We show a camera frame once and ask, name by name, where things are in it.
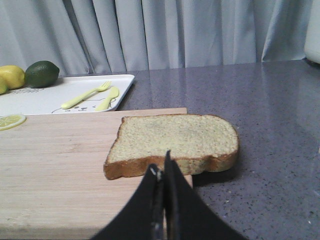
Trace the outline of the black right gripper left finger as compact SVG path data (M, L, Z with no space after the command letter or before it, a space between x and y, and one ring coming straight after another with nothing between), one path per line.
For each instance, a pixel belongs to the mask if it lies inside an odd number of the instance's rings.
M164 183L155 164L147 167L138 188L93 240L162 240L164 238Z

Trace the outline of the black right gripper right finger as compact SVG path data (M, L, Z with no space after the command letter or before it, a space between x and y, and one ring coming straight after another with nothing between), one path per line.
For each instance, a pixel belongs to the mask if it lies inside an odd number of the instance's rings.
M166 152L164 206L169 240L244 240L202 201Z

